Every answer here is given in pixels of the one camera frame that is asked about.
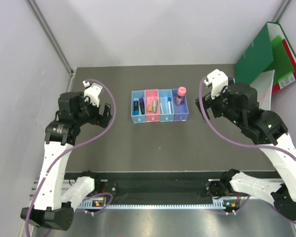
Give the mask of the pink capped glue stick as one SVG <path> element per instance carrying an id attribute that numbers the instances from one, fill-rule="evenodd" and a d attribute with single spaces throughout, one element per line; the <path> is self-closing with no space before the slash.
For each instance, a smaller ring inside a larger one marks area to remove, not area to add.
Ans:
<path id="1" fill-rule="evenodd" d="M 186 88 L 184 86 L 180 86 L 177 91 L 176 96 L 176 105 L 180 105 L 185 97 Z"/>

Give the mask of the purple plastic drawer bin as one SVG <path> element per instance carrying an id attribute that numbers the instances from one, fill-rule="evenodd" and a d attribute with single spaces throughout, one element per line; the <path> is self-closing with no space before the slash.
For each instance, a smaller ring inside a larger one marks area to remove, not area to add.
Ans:
<path id="1" fill-rule="evenodd" d="M 176 96 L 178 89 L 172 89 L 172 102 L 174 109 L 174 121 L 186 121 L 189 117 L 186 95 L 180 105 L 176 105 Z"/>

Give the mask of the black highlighter blue cap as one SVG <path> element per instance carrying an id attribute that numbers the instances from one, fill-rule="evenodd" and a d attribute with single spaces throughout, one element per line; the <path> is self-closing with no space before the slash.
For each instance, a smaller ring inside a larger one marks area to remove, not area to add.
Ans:
<path id="1" fill-rule="evenodd" d="M 133 103 L 133 115 L 137 116 L 139 114 L 139 101 L 135 100 Z"/>

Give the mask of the black highlighter purple cap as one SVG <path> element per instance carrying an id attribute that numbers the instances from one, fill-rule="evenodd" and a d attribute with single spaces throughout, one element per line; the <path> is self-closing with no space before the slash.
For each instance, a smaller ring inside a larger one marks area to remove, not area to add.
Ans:
<path id="1" fill-rule="evenodd" d="M 140 105 L 140 110 L 141 110 L 141 113 L 142 115 L 145 114 L 145 101 L 144 101 L 144 98 L 139 98 L 139 105 Z"/>

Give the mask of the white marker blue cap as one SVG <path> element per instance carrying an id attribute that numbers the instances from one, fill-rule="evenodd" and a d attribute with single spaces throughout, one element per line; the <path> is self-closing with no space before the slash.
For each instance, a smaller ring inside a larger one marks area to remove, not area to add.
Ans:
<path id="1" fill-rule="evenodd" d="M 169 109 L 169 113 L 172 113 L 172 99 L 171 97 L 168 97 L 168 109 Z"/>

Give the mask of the light blue drawer bin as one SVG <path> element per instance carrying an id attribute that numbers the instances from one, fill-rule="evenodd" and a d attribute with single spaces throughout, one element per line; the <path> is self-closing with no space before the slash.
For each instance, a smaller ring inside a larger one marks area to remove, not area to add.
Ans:
<path id="1" fill-rule="evenodd" d="M 172 90 L 171 89 L 161 89 L 159 92 L 159 101 L 162 102 L 162 108 L 164 114 L 160 114 L 160 121 L 161 122 L 172 122 L 174 121 L 174 109 L 173 109 L 173 102 L 172 102 L 172 113 L 169 113 L 168 109 L 168 97 L 172 99 Z"/>

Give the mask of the white marker pink cap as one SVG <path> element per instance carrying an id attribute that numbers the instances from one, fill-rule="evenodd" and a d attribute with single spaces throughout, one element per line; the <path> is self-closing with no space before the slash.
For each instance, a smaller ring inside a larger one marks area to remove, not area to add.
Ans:
<path id="1" fill-rule="evenodd" d="M 161 100 L 160 100 L 160 113 L 161 113 L 161 114 L 164 114 L 164 112 L 163 112 L 163 108 L 162 108 L 162 102 L 161 102 Z"/>

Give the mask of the pink plastic drawer bin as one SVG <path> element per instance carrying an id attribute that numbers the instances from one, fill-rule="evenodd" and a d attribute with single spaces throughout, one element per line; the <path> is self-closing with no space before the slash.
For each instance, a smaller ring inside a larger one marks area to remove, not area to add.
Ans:
<path id="1" fill-rule="evenodd" d="M 147 122 L 160 121 L 159 91 L 158 89 L 145 90 Z"/>

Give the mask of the small green plastic piece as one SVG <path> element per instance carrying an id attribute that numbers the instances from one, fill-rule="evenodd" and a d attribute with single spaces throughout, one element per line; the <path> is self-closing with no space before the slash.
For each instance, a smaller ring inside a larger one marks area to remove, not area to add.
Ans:
<path id="1" fill-rule="evenodd" d="M 158 106 L 158 100 L 154 99 L 152 102 L 152 112 L 153 113 L 157 112 L 157 106 Z"/>

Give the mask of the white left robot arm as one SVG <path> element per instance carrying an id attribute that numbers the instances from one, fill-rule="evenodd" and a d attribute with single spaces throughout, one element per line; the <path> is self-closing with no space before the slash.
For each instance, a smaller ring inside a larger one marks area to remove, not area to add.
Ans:
<path id="1" fill-rule="evenodd" d="M 66 231 L 72 224 L 74 211 L 87 197 L 98 195 L 102 184 L 97 175 L 86 171 L 80 174 L 76 183 L 62 193 L 67 162 L 71 152 L 103 136 L 114 121 L 110 104 L 105 104 L 101 114 L 100 99 L 102 87 L 91 86 L 83 92 L 66 92 L 58 99 L 58 111 L 54 120 L 45 129 L 44 157 L 38 186 L 29 207 L 21 210 L 25 221 L 26 235 L 29 226 Z M 80 128 L 85 124 L 104 129 L 99 135 L 76 144 Z"/>

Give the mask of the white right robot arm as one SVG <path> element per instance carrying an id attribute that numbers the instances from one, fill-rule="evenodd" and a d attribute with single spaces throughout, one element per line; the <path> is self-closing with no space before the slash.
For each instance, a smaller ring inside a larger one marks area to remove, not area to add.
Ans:
<path id="1" fill-rule="evenodd" d="M 281 183 L 276 183 L 230 169 L 223 173 L 218 182 L 209 184 L 209 193 L 214 197 L 234 193 L 254 196 L 270 204 L 290 221 L 296 221 L 296 149 L 280 116 L 261 109 L 256 89 L 245 83 L 219 86 L 215 95 L 203 95 L 203 84 L 201 82 L 199 85 L 198 103 L 207 124 L 212 127 L 208 109 L 212 110 L 215 118 L 224 117 L 229 120 L 253 144 L 236 142 L 220 133 L 218 136 L 236 146 L 261 150 L 282 179 Z"/>

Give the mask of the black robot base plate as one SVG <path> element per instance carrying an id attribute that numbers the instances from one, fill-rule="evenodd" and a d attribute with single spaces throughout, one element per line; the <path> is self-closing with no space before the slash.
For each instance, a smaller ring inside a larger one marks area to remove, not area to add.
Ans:
<path id="1" fill-rule="evenodd" d="M 205 203 L 211 200 L 205 183 L 218 180 L 223 171 L 171 172 L 71 172 L 66 180 L 82 176 L 95 178 L 97 192 L 113 195 L 115 204 L 182 204 Z"/>

